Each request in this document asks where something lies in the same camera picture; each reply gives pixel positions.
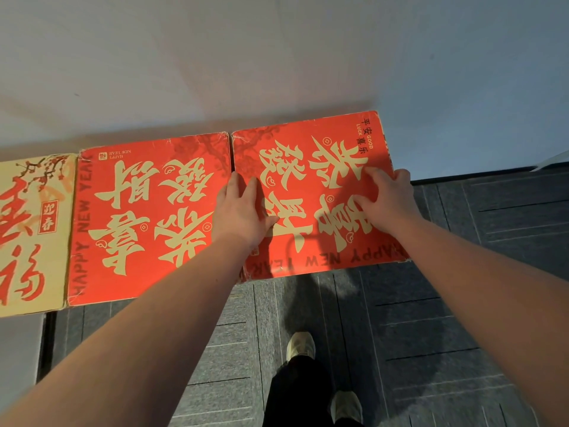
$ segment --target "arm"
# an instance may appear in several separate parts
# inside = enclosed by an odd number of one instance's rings
[[[166,426],[245,258],[277,218],[255,211],[237,173],[217,196],[213,243],[151,287],[17,402],[0,425]]]
[[[554,426],[569,425],[569,282],[423,220],[409,172],[366,168],[378,199],[357,200],[391,233],[463,326]]]

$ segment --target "person's left arm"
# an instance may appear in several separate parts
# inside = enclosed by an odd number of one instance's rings
[[[278,220],[259,220],[256,184],[239,197],[231,174],[217,196],[213,243],[79,345],[0,425],[168,425],[245,258]]]

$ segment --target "pant leg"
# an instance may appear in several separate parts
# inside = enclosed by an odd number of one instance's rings
[[[331,398],[332,384],[322,364],[309,356],[295,356],[271,382],[263,427],[331,427]]]
[[[364,425],[351,418],[340,418],[336,421],[334,427],[364,427]]]

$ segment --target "beige shoe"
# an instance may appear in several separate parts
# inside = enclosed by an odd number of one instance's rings
[[[353,391],[336,391],[330,405],[332,420],[336,423],[341,418],[350,418],[358,423],[364,423],[361,404]]]
[[[292,357],[297,355],[305,355],[314,359],[317,350],[314,339],[309,332],[295,332],[286,347],[286,360],[290,361]]]

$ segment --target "forearm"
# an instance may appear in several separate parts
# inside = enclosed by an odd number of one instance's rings
[[[89,337],[0,421],[167,425],[248,253],[239,240],[204,249]]]
[[[568,425],[569,283],[422,219],[399,225],[394,236],[537,409]]]

